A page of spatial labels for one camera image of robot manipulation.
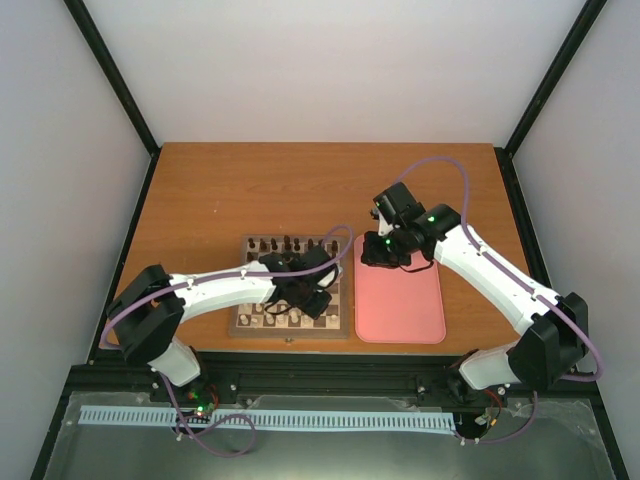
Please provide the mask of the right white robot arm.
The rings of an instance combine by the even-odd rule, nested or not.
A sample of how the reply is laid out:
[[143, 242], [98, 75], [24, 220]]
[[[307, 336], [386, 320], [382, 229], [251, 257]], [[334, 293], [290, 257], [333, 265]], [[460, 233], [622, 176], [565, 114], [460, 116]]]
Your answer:
[[466, 388], [516, 383], [546, 391], [560, 380], [597, 379], [571, 370], [594, 349], [585, 331], [588, 308], [580, 296], [561, 296], [525, 275], [446, 204], [427, 210], [419, 202], [394, 207], [378, 200], [371, 215], [378, 227], [364, 235], [364, 264], [400, 268], [419, 252], [428, 264], [443, 265], [467, 281], [518, 334], [516, 342], [461, 359], [454, 377]]

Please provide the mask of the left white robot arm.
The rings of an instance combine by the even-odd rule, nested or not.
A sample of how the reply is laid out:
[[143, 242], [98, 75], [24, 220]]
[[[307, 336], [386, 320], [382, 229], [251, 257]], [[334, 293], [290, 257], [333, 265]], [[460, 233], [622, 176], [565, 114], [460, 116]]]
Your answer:
[[201, 274], [168, 274], [152, 265], [107, 308], [100, 346], [121, 351], [129, 365], [150, 367], [184, 401], [197, 402], [207, 393], [208, 378], [195, 349], [177, 337], [180, 325], [218, 310], [279, 301], [317, 317], [328, 307], [328, 288], [341, 274], [337, 259], [311, 253], [290, 260], [268, 254]]

